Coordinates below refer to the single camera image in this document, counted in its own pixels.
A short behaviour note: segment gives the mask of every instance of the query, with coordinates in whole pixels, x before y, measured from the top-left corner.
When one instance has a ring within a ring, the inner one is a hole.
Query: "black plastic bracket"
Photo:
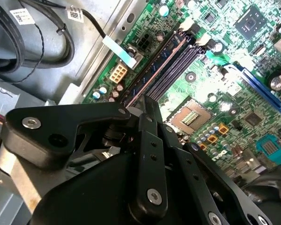
[[[56,170],[64,167],[74,152],[81,127],[88,126],[89,132],[106,129],[111,122],[128,122],[130,116],[118,103],[14,109],[6,115],[1,138],[13,154],[39,168]],[[28,117],[38,119],[40,127],[26,128],[23,119]]]

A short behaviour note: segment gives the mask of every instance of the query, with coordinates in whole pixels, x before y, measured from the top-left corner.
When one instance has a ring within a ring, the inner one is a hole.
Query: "black ram slot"
[[[189,45],[173,63],[168,70],[161,73],[160,79],[152,85],[146,93],[153,100],[158,101],[171,85],[186,71],[186,69],[206,50],[197,45]]]

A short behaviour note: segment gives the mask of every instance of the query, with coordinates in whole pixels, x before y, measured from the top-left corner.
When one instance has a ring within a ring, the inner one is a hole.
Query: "chipset heatsink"
[[[251,6],[234,26],[245,39],[250,40],[265,24],[265,17],[255,6]]]

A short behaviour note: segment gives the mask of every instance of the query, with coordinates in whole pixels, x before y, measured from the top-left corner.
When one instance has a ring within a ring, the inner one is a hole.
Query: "gray metal panel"
[[[125,1],[126,0],[52,0],[52,2],[60,3],[65,6],[75,5],[88,10],[102,27],[106,26],[114,10],[116,8],[121,8]],[[0,4],[6,11],[20,7],[16,0],[0,0]],[[64,38],[56,34],[56,27],[46,17],[31,7],[27,7],[27,9],[44,33],[45,58],[55,59],[61,56],[65,48]],[[59,102],[70,83],[79,84],[83,79],[84,74],[79,77],[77,72],[82,67],[91,48],[99,38],[99,34],[87,19],[85,19],[85,23],[82,24],[68,20],[66,18],[66,13],[63,11],[56,10],[56,12],[67,24],[74,39],[76,48],[74,60],[63,68],[38,69],[33,76],[17,86],[42,100],[49,98]],[[22,25],[18,26],[18,28],[25,42],[27,56],[37,59],[41,54],[41,39],[37,29],[33,25]],[[1,28],[0,57],[14,57],[13,48]],[[31,68],[21,68],[15,73],[2,77],[9,77],[13,81],[17,81],[25,77],[30,71]]]

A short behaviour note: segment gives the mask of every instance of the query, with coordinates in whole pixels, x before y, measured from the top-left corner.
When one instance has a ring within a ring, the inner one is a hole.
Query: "white label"
[[[10,13],[20,25],[36,23],[26,8],[10,10]]]
[[[67,17],[70,20],[75,20],[77,22],[84,23],[83,12],[80,8],[67,7]]]

